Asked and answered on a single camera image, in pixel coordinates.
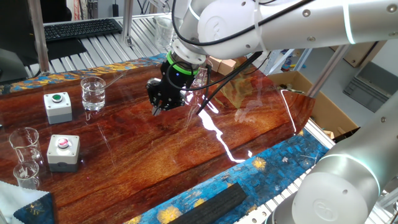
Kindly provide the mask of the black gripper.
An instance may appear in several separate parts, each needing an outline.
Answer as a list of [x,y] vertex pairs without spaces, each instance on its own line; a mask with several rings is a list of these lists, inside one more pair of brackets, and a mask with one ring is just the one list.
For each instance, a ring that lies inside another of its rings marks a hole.
[[[147,81],[146,84],[149,101],[152,105],[152,114],[154,116],[159,115],[162,110],[168,111],[174,108],[178,108],[180,106],[185,106],[186,92],[179,91],[178,89],[173,87],[165,76],[169,66],[170,64],[168,62],[163,62],[160,67],[162,79],[151,78]],[[187,75],[183,72],[178,71],[177,68],[178,65],[174,65],[169,70],[169,79],[174,85],[180,88],[189,88],[194,80],[194,76],[191,74],[191,70],[188,69]],[[160,102],[161,94],[166,95],[162,98],[162,103]]]

